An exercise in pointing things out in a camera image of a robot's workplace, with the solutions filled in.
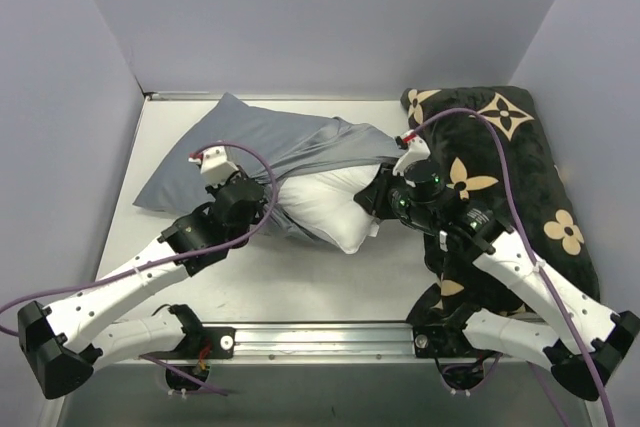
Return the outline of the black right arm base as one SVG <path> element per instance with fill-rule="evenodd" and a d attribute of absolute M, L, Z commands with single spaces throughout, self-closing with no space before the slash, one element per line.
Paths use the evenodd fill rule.
<path fill-rule="evenodd" d="M 464 335 L 471 316 L 479 312 L 479 307 L 463 304 L 446 316 L 429 312 L 410 317 L 407 323 L 412 327 L 416 357 L 453 359 L 496 355 L 496 350 L 473 346 Z"/>

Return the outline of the white pillow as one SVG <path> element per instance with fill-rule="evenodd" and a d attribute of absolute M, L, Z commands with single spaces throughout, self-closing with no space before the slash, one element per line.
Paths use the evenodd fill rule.
<path fill-rule="evenodd" d="M 379 231 L 379 221 L 354 201 L 379 168 L 371 164 L 289 177 L 279 188 L 278 204 L 309 233 L 354 254 Z"/>

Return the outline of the grey pillowcase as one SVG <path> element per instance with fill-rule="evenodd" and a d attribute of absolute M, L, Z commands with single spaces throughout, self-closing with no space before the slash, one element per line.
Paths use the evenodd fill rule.
<path fill-rule="evenodd" d="M 268 184 L 274 176 L 278 194 L 284 180 L 292 176 L 371 164 L 393 165 L 402 154 L 392 137 L 370 124 L 277 112 L 250 106 L 226 93 L 174 144 L 135 198 L 135 206 L 181 216 L 210 200 L 204 180 L 188 157 L 217 141 L 234 143 L 229 155 L 251 178 Z M 277 237 L 326 242 L 294 223 L 278 202 L 262 231 Z"/>

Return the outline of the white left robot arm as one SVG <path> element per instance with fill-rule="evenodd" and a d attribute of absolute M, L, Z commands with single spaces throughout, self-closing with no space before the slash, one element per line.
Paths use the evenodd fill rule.
<path fill-rule="evenodd" d="M 122 360 L 153 353 L 190 358 L 206 345 L 202 322 L 185 304 L 146 318 L 123 317 L 224 260 L 264 217 L 265 189 L 243 172 L 209 192 L 212 201 L 178 218 L 95 286 L 49 305 L 31 301 L 18 311 L 19 345 L 45 398 L 63 397 Z"/>

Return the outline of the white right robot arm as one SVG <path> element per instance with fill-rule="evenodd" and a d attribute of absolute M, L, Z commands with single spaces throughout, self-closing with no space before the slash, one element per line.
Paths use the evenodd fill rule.
<path fill-rule="evenodd" d="M 434 359 L 503 354 L 549 371 L 576 397 L 596 401 L 639 334 L 639 318 L 582 292 L 537 254 L 524 234 L 483 203 L 445 187 L 420 160 L 384 165 L 354 196 L 377 220 L 423 233 L 444 265 L 408 317 Z"/>

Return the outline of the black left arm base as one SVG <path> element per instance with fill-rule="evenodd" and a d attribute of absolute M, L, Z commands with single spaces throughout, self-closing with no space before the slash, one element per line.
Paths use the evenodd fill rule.
<path fill-rule="evenodd" d="M 236 329 L 228 326 L 206 326 L 186 304 L 165 304 L 153 316 L 177 320 L 181 337 L 171 349 L 154 348 L 149 352 L 161 360 L 227 360 L 234 355 Z"/>

